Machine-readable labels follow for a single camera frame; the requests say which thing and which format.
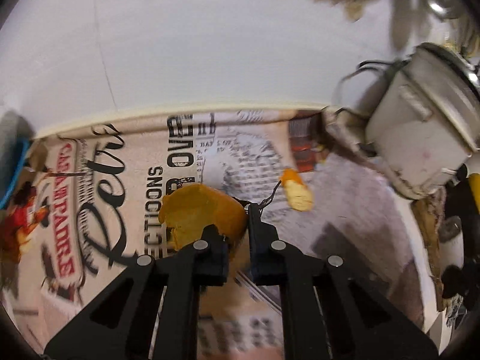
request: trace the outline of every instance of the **blue object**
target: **blue object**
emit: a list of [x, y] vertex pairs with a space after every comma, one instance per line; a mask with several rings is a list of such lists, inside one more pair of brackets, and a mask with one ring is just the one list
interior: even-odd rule
[[28, 141], [28, 139], [25, 138], [19, 139], [15, 144], [15, 148], [13, 149], [13, 163], [15, 164], [16, 158], [16, 165], [15, 169], [13, 170], [13, 176], [11, 177], [9, 186], [0, 200], [0, 210], [5, 209], [5, 205], [7, 204], [8, 200], [10, 199], [11, 195], [15, 190], [15, 186], [17, 184], [18, 177], [20, 176], [20, 172], [22, 171], [27, 150], [29, 147], [30, 142]]

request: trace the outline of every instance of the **white wall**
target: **white wall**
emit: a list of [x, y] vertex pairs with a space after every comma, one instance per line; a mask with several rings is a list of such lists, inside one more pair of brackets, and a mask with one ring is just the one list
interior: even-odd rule
[[[0, 30], [0, 100], [40, 135], [152, 107], [330, 104], [358, 62], [439, 28], [416, 0], [374, 0], [355, 23], [328, 1], [20, 0]], [[342, 105], [365, 108], [373, 80], [348, 81]]]

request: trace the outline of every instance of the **small yellow object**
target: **small yellow object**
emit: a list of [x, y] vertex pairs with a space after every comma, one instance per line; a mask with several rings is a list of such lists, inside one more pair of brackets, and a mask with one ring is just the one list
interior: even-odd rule
[[285, 190], [286, 201], [289, 206], [297, 211], [310, 211], [314, 205], [314, 196], [303, 183], [298, 172], [285, 169], [280, 178]]
[[480, 174], [472, 173], [469, 176], [470, 189], [472, 190], [472, 195], [477, 204], [477, 209], [480, 212]]
[[186, 185], [164, 196], [158, 220], [171, 228], [170, 242], [176, 251], [200, 239], [203, 228], [212, 224], [235, 247], [247, 227], [247, 214], [239, 202], [203, 184]]

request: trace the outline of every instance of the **silver screw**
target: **silver screw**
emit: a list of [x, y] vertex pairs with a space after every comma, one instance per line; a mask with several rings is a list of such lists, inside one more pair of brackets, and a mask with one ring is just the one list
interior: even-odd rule
[[152, 257], [148, 254], [143, 254], [137, 259], [137, 264], [140, 266], [147, 266], [152, 262]]
[[331, 266], [340, 266], [343, 264], [343, 259], [340, 256], [330, 256], [327, 261]]
[[203, 239], [199, 239], [193, 243], [193, 247], [198, 251], [202, 251], [208, 247], [208, 242]]
[[273, 241], [270, 246], [272, 247], [272, 249], [275, 249], [276, 251], [282, 251], [284, 250], [287, 245], [285, 244], [285, 242], [283, 241], [280, 241], [279, 239], [277, 239], [276, 241]]

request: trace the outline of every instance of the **newspaper print tablecloth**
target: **newspaper print tablecloth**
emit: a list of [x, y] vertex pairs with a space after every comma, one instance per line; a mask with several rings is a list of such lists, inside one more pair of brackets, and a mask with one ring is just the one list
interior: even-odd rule
[[[421, 325], [418, 273], [388, 183], [334, 152], [324, 161], [311, 133], [317, 120], [315, 112], [295, 111], [159, 115], [34, 143], [25, 168], [34, 187], [10, 202], [11, 220], [1, 228], [7, 249], [16, 231], [27, 234], [14, 250], [18, 264], [10, 247], [1, 271], [21, 333], [42, 352], [138, 255], [171, 254], [157, 219], [162, 196], [201, 182], [259, 202], [285, 167], [303, 171], [314, 209], [290, 209], [279, 188], [264, 220], [306, 254], [340, 254], [349, 264], [364, 266], [361, 274]], [[244, 239], [227, 284], [210, 287], [201, 297], [198, 356], [280, 359], [278, 297], [277, 288], [258, 288], [249, 280]]]

